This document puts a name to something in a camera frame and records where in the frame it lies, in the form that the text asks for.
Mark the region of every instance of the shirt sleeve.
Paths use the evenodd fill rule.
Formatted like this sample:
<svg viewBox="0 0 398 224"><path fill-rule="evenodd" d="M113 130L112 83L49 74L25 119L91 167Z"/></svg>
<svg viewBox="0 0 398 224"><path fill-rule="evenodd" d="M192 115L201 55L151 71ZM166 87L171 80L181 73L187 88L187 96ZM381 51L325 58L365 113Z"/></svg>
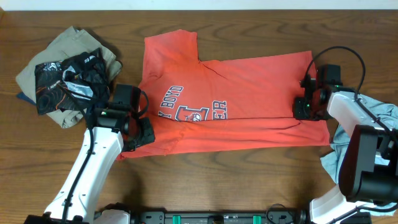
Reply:
<svg viewBox="0 0 398 224"><path fill-rule="evenodd" d="M142 81L160 78L182 63L198 62L197 33L176 30L145 38Z"/></svg>

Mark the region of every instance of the wood grain surface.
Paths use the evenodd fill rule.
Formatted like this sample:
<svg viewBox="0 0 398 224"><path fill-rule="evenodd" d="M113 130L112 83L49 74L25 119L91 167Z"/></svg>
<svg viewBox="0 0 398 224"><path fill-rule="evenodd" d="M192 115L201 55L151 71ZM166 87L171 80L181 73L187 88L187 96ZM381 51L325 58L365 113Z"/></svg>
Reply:
<svg viewBox="0 0 398 224"><path fill-rule="evenodd" d="M397 11L5 12L0 21L0 223L41 215L80 150L83 123L61 129L16 98L15 76L72 25L88 30L122 61L119 83L139 84L144 37L186 29L198 32L201 60L352 47L367 65L362 93L398 104ZM354 56L335 50L317 64L324 62L342 66L345 85L358 84L361 71ZM336 122L328 125L333 134ZM118 161L98 208L114 202L168 211L265 210L273 203L305 207L334 186L319 160L328 151L284 147ZM373 220L398 223L397 217Z"/></svg>

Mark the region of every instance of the crumpled fabric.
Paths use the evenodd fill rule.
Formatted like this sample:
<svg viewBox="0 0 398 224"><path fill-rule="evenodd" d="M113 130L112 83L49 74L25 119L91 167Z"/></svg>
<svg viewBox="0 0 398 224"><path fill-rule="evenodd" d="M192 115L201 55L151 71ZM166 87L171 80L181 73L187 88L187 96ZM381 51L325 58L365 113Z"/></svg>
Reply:
<svg viewBox="0 0 398 224"><path fill-rule="evenodd" d="M383 103L372 99L365 95L360 95L363 99L364 105L377 117L380 117L381 121L385 124L389 124L391 127L398 128L398 107L390 103ZM321 158L321 163L323 168L328 172L333 181L338 184L338 176L340 172L341 164L343 163L344 156L346 154L349 143L349 137L344 132L341 125L338 126L335 136L333 137L333 142L330 147L334 150L333 152L327 154ZM388 160L381 157L375 158L376 164L387 165ZM390 203L384 207L376 208L391 208L395 203ZM394 212L380 213L380 212L370 212L374 216L393 216Z"/></svg>
<svg viewBox="0 0 398 224"><path fill-rule="evenodd" d="M61 61L72 56L81 54L82 52L92 52L98 47L101 48L103 59L106 64L106 74L109 81L113 80L121 71L122 65L116 61L115 54L109 49L102 46L94 37L89 35L85 30L76 30L69 27L62 32L47 48L37 54L26 66L23 71L16 77L16 81L23 93L31 100L36 102L35 95L35 66L45 62ZM64 112L57 110L47 113L62 128L69 128L77 124L83 115L79 111L65 110Z"/></svg>

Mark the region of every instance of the blue fabric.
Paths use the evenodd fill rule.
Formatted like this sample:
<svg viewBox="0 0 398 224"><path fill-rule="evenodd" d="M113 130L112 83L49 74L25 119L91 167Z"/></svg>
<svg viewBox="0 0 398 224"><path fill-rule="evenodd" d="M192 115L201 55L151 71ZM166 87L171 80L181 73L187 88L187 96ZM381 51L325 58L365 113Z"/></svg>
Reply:
<svg viewBox="0 0 398 224"><path fill-rule="evenodd" d="M18 93L17 98L21 99L21 100L25 100L26 102L36 106L36 103L33 100L31 100L29 97L27 97L25 95L25 93L23 93L23 92Z"/></svg>
<svg viewBox="0 0 398 224"><path fill-rule="evenodd" d="M389 124L396 129L398 128L397 106L389 103L382 103L365 95L361 95L361 97L363 98L364 105L373 114L380 117L383 123ZM321 158L321 163L323 168L325 168L325 170L328 172L328 174L336 184L338 184L338 174L340 171L341 163L343 162L344 156L347 151L348 143L349 143L349 137L344 132L344 129L339 125L336 130L335 136L333 137L333 142L330 144L330 147L334 151ZM377 164L387 165L389 161L384 160L381 157L376 157L375 162ZM394 203L390 203L389 205L378 208L390 208L394 205L395 205ZM393 216L394 212L389 212L389 213L371 212L371 215Z"/></svg>

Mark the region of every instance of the white wall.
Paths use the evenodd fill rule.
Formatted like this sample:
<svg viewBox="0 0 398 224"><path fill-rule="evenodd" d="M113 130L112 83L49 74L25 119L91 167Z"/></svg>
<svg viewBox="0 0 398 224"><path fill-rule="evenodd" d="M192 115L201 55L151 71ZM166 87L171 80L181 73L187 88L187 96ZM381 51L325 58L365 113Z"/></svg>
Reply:
<svg viewBox="0 0 398 224"><path fill-rule="evenodd" d="M19 10L398 9L398 0L0 0Z"/></svg>

